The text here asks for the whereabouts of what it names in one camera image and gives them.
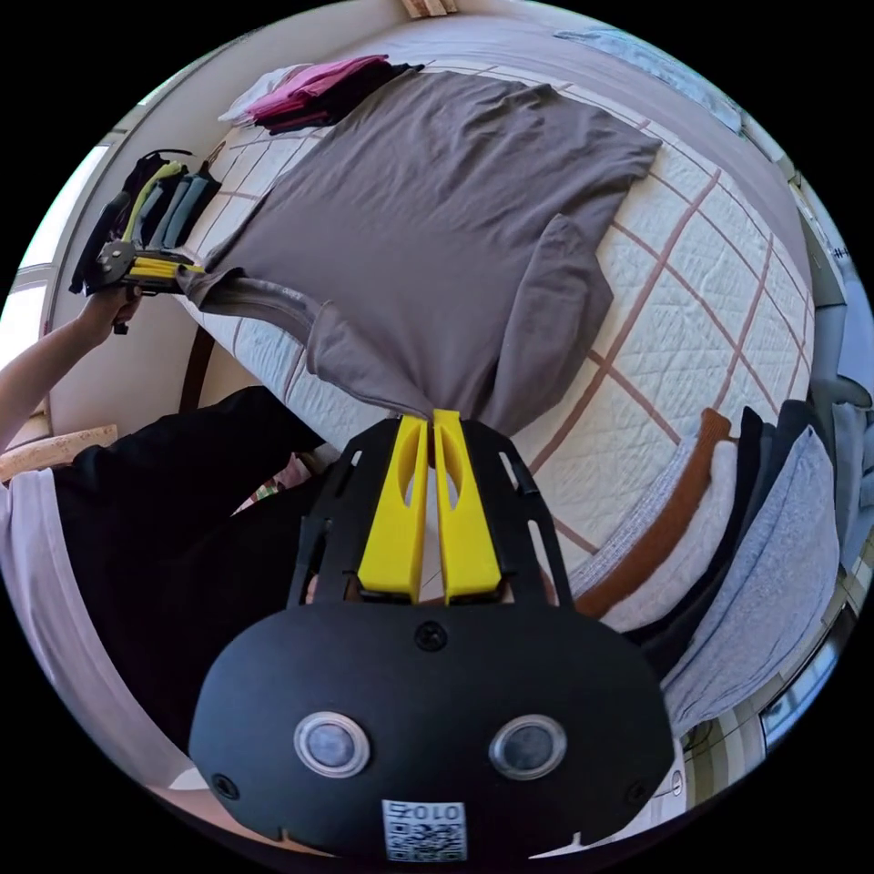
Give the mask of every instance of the black pants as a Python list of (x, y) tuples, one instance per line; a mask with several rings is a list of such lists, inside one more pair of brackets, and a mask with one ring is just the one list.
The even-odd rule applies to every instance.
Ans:
[(300, 518), (324, 475), (240, 505), (324, 441), (264, 388), (166, 416), (55, 471), (67, 551), (98, 636), (180, 749), (203, 680), (286, 604)]

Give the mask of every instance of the person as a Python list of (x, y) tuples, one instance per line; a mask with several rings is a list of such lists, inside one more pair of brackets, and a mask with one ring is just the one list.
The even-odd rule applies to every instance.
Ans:
[[(0, 371), (0, 452), (138, 304), (122, 289), (95, 294)], [(323, 443), (252, 387), (0, 485), (0, 574), (28, 642), (86, 732), (141, 784), (167, 789), (191, 768), (206, 673), (286, 606), (300, 519), (326, 474), (237, 510)]]

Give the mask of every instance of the qr code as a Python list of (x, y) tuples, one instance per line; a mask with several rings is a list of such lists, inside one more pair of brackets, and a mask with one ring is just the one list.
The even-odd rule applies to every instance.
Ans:
[(383, 801), (382, 822), (390, 862), (464, 862), (464, 804)]

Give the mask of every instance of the brown folded shirt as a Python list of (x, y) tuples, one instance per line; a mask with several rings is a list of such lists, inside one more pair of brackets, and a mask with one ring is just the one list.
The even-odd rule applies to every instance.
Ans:
[(731, 422), (707, 408), (686, 469), (683, 470), (665, 509), (601, 583), (576, 598), (579, 613), (601, 619), (620, 601), (634, 593), (674, 551), (695, 515), (710, 483), (710, 463), (720, 440), (727, 440)]

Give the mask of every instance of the screw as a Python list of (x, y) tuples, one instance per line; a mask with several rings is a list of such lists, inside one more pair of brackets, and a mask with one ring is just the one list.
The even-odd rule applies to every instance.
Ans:
[(436, 622), (423, 622), (416, 629), (415, 641), (426, 653), (436, 653), (446, 646), (446, 632)]
[(236, 801), (239, 798), (239, 789), (234, 785), (234, 781), (224, 774), (212, 775), (213, 788), (228, 801)]
[(632, 783), (628, 790), (625, 792), (625, 801), (628, 804), (640, 804), (641, 801), (645, 799), (646, 789), (644, 784), (639, 780)]

